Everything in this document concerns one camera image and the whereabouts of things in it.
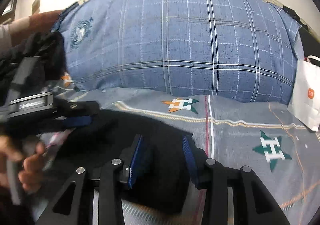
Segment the bag handle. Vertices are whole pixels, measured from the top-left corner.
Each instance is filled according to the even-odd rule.
[[[319,59],[318,57],[316,57],[316,56],[313,56],[313,55],[309,55],[309,56],[307,57],[307,62],[309,62],[309,63],[312,64],[312,62],[310,61],[310,59],[314,59],[314,60],[320,62],[320,59]]]

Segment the hand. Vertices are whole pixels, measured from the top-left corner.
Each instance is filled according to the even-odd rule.
[[[23,161],[23,170],[19,172],[19,180],[27,192],[36,192],[43,180],[42,168],[44,167],[45,146],[42,142],[36,145],[36,153]],[[0,135],[0,193],[9,189],[8,177],[6,174],[6,160],[15,162],[23,160],[23,155],[12,144],[11,139],[6,135]]]

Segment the white paper bag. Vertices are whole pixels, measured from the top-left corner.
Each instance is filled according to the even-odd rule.
[[[296,80],[291,101],[287,110],[313,131],[320,124],[320,67],[309,59],[320,61],[318,57],[308,56],[308,62],[298,61]]]

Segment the silver screw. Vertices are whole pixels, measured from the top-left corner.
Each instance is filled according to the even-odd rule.
[[[245,165],[244,167],[242,167],[242,170],[243,170],[244,172],[251,172],[251,168],[250,168],[249,166],[247,166],[247,165]]]
[[[208,159],[206,160],[206,162],[207,162],[207,164],[212,165],[212,164],[215,164],[215,163],[216,163],[216,160],[214,160],[214,159],[212,159],[212,158],[208,158]]]
[[[77,174],[82,174],[85,171],[84,167],[78,167],[76,172]]]
[[[113,160],[112,160],[112,164],[113,164],[113,165],[121,164],[121,159],[119,159],[119,158],[113,159]]]

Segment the xiaomi logo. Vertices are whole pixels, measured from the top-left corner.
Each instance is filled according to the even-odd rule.
[[[313,99],[315,96],[315,91],[313,89],[308,89],[308,98]]]

